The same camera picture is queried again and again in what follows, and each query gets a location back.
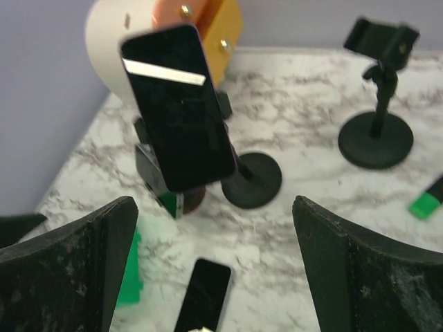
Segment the orange drawer box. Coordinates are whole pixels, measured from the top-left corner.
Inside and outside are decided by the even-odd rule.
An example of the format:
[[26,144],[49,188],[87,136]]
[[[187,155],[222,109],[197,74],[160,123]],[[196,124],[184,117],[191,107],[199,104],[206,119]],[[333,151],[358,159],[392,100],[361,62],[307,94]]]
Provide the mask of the orange drawer box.
[[193,23],[206,53],[215,86],[224,72],[243,29],[237,0],[164,0],[157,1],[152,15],[155,28],[177,23]]

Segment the purple-edged black phone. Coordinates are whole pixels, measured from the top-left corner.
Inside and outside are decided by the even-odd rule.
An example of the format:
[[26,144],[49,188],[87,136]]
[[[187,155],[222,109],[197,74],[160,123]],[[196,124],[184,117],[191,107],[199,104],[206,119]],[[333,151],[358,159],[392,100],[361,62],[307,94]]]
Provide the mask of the purple-edged black phone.
[[233,175],[234,153],[197,29],[177,24],[125,40],[120,57],[166,187]]

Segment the brown round phone stand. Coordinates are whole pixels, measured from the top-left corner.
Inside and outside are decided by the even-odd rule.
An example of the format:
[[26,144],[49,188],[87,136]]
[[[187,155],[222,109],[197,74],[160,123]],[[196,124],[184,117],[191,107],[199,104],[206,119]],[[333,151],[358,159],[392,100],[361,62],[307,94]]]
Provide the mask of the brown round phone stand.
[[196,210],[201,205],[205,194],[205,187],[199,187],[183,193],[183,214],[189,214]]

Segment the tall black phone stand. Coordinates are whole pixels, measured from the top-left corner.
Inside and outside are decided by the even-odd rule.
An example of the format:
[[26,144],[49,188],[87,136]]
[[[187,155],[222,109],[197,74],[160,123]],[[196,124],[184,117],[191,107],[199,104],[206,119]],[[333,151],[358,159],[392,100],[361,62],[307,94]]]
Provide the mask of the tall black phone stand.
[[388,112],[397,90],[398,72],[405,69],[419,31],[407,24],[386,24],[358,17],[343,47],[376,61],[362,75],[377,86],[377,105],[350,118],[338,135],[342,156],[365,169],[388,169],[410,153],[414,136],[408,124]]

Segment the white cylindrical drum device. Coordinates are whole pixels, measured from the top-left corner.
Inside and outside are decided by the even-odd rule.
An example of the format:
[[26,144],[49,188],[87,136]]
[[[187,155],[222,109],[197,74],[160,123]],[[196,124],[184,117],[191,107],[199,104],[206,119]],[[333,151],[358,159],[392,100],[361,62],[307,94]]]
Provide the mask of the white cylindrical drum device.
[[92,67],[104,85],[125,104],[136,100],[120,59],[120,44],[153,29],[154,0],[96,1],[89,11],[85,42]]

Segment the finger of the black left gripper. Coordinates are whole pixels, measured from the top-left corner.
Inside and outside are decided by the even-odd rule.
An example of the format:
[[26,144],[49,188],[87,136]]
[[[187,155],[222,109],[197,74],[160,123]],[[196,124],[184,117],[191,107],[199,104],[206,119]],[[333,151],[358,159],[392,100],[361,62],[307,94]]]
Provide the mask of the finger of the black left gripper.
[[43,214],[22,214],[0,217],[0,245],[2,248],[17,243],[29,232],[43,224],[46,217]]

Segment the green and black marker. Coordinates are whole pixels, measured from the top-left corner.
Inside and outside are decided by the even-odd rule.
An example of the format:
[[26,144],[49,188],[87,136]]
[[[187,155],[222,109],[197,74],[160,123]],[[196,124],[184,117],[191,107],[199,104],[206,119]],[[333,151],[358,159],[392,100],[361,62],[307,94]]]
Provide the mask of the green and black marker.
[[433,182],[408,207],[408,211],[418,219],[426,220],[442,204],[442,176]]

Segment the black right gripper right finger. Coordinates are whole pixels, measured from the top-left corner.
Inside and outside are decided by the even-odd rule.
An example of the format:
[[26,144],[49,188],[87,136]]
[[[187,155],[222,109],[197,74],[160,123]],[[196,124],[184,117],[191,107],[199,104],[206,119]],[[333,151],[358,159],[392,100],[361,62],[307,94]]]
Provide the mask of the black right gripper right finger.
[[442,253],[297,196],[293,223],[321,331],[441,331]]

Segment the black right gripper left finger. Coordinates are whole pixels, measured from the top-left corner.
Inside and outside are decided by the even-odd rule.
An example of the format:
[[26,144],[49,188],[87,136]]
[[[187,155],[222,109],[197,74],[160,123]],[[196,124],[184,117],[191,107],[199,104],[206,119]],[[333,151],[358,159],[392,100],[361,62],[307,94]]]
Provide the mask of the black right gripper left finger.
[[108,331],[138,218],[122,196],[1,247],[2,331]]

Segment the silver-edged phone left rear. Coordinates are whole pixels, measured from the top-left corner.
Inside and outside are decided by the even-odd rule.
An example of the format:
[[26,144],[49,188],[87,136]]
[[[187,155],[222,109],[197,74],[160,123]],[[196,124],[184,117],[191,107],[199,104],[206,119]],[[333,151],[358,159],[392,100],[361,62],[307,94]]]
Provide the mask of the silver-edged phone left rear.
[[173,219],[183,216],[183,195],[168,191],[158,163],[147,145],[135,145],[136,169],[157,203]]

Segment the black round-base front stand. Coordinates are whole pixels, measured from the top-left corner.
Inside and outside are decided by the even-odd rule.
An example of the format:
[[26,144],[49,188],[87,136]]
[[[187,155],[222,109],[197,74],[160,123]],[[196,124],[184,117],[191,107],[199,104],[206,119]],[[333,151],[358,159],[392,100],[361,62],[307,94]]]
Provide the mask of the black round-base front stand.
[[226,199],[242,209],[260,208],[280,191],[282,171],[270,155],[235,153],[224,118],[227,95],[157,101],[142,96],[137,104],[169,191],[220,182]]

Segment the black phone with silver edge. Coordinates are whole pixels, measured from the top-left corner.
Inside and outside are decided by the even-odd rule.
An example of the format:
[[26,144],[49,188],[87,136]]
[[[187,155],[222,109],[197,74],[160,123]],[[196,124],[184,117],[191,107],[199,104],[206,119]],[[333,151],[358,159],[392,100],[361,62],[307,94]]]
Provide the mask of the black phone with silver edge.
[[218,331],[233,269],[205,258],[194,264],[174,332]]

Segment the green plastic bin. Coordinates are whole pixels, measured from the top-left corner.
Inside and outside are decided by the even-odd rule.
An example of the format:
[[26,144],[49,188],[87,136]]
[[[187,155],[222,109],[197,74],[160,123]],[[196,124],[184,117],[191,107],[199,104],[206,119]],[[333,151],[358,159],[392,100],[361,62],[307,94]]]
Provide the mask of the green plastic bin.
[[143,289],[143,282],[140,280],[138,261],[138,243],[140,240],[141,236],[138,230],[135,230],[116,303],[117,307],[137,304],[140,301],[140,292]]

